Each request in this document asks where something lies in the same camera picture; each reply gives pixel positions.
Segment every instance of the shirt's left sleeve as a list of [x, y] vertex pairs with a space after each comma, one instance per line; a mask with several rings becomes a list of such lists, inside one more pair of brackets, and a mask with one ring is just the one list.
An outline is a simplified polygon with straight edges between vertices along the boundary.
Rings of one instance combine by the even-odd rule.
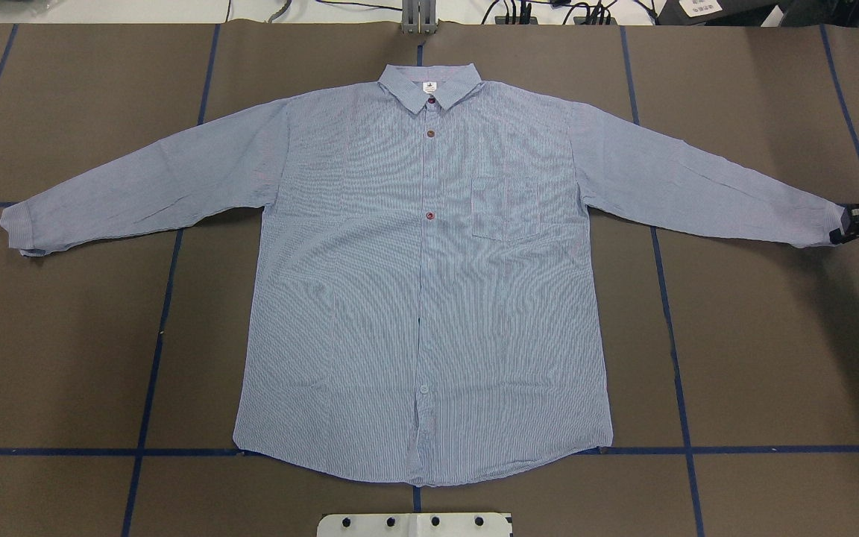
[[232, 113], [11, 205], [0, 221], [9, 246], [42, 256], [273, 204], [289, 147], [286, 108], [274, 101]]
[[680, 139], [572, 103], [569, 136], [584, 204], [708, 237], [830, 245], [844, 208]]

